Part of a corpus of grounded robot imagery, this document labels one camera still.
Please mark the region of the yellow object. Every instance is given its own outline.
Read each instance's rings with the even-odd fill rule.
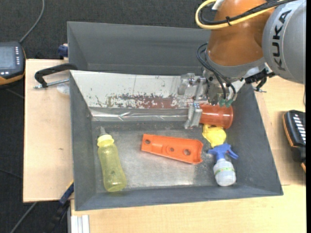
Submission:
[[[104,134],[97,139],[98,157],[101,161],[104,187],[108,192],[117,192],[127,185],[125,173],[122,169],[118,149],[114,139]]]
[[[195,13],[195,22],[196,24],[202,28],[202,29],[209,29],[209,30],[212,30],[212,29],[220,29],[220,28],[225,28],[225,27],[228,27],[229,24],[226,22],[226,23],[221,23],[221,24],[215,24],[215,25],[205,25],[203,23],[200,22],[199,20],[199,12],[205,7],[205,6],[209,6],[211,3],[214,3],[216,0],[206,0],[205,2],[203,2],[199,8],[197,9],[196,13]],[[251,15],[248,15],[248,16],[245,16],[245,17],[242,17],[242,18],[239,18],[237,20],[234,20],[234,21],[230,21],[230,24],[231,25],[234,25],[234,24],[237,24],[237,23],[240,23],[240,22],[243,22],[245,20],[248,20],[250,18],[253,18],[253,17],[256,17],[264,12],[266,12],[267,10],[270,10],[272,8],[269,8],[269,9],[265,9],[265,10],[261,10],[261,11],[258,11],[256,13],[253,13]]]
[[[207,124],[203,126],[203,137],[210,142],[212,148],[221,145],[227,137],[225,131],[221,127],[211,127]]]

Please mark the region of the black floor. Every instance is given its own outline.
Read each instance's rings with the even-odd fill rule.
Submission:
[[[59,58],[67,21],[197,28],[194,14],[204,0],[45,0],[38,26],[23,42],[27,58]],[[0,0],[0,42],[18,41],[40,13],[41,0]],[[24,82],[0,90],[0,233],[9,233],[32,204],[22,202]],[[42,233],[58,207],[39,202],[17,233]],[[63,220],[55,232],[66,232]]]

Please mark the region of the electronic device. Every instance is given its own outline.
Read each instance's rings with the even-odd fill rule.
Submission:
[[[290,110],[283,115],[285,134],[292,148],[293,160],[306,171],[306,113]]]
[[[16,82],[24,76],[24,50],[18,42],[0,42],[0,86]]]

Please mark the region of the blue spray nozzle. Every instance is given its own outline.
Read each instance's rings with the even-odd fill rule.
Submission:
[[[214,147],[207,151],[207,153],[213,154],[216,156],[216,161],[220,159],[225,159],[225,154],[229,154],[229,156],[233,159],[237,159],[239,156],[231,150],[231,145],[224,143]]]

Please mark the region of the wooden table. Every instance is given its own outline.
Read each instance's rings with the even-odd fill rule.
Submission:
[[[26,62],[24,202],[58,200],[73,180],[69,97],[56,86],[33,89],[36,71],[63,62]],[[67,77],[63,72],[46,80]],[[91,233],[306,232],[306,176],[292,160],[281,122],[289,110],[305,111],[304,86],[274,77],[263,89],[267,93],[256,93],[256,98],[283,196],[93,211],[75,211],[72,199],[71,214],[89,215]]]

